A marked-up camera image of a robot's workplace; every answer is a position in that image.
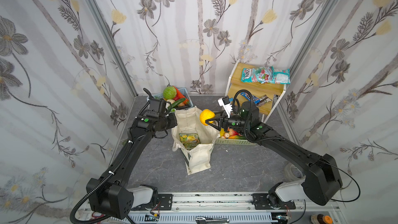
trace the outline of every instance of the robotic arm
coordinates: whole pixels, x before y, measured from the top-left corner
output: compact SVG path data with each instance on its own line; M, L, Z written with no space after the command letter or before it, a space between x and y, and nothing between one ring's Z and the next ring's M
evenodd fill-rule
M142 204L154 207L158 203L157 190L154 187L142 185L132 191L125 188L144 148L153 137L159 138L156 132L165 131L167 135L167 130L177 125L174 113L170 113L171 109L167 109L167 102L163 99L154 99L147 89L144 91L148 93L149 100L127 130L129 141L100 178L90 179L86 187L86 196L70 213L72 223L97 223L109 217L124 219L133 207ZM236 93L233 104L240 92ZM251 101L244 102L242 107L238 102L238 110L234 109L236 115L230 113L233 107L228 97L221 98L219 104L226 111L217 112L214 118L206 120L207 124L217 130L231 127L243 132L249 141L277 152L305 174L305 179L300 181L278 183L272 187L267 199L271 207L277 208L283 206L283 202L307 197L319 205L325 205L341 188L340 174L334 167L336 161L333 157L328 154L320 156L307 151L282 137L259 120L259 109ZM91 221L77 220L75 217L77 210L88 199L92 211L105 216Z

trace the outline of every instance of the carrot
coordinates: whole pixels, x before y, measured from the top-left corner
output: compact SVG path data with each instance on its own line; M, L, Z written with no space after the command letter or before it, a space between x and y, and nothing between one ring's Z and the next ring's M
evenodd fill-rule
M177 91L177 96L181 99L181 98L185 98L185 96L176 88L174 87ZM186 99L183 103L186 105L188 103L188 99Z

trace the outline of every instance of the bottle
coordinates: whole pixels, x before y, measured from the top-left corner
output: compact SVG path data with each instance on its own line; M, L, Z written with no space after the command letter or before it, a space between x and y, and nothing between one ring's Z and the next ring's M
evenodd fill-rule
M328 215L314 214L311 216L311 222L313 224L332 224L333 220Z

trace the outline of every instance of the beige bag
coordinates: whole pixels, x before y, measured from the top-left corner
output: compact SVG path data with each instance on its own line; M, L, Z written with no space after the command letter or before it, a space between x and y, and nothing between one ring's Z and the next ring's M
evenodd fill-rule
M214 142L220 137L219 131L200 122L201 112L202 110L197 107L175 111L177 126L172 129L173 151L181 149L188 175L210 168L210 155ZM180 133L197 133L201 143L197 147L187 150L180 141Z

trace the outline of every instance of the gray table surface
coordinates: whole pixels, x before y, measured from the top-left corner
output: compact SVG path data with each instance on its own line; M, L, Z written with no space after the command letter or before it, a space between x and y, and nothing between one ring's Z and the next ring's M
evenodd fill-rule
M191 96L199 109L219 111L220 96ZM127 127L146 102L138 96L131 110ZM267 124L283 137L288 137L278 112L275 110ZM236 192L268 191L277 182L285 180L283 169L288 163L275 152L256 146L215 144L211 168L187 175L181 151L172 151L173 139L153 138L142 152L126 188L147 184L159 192Z

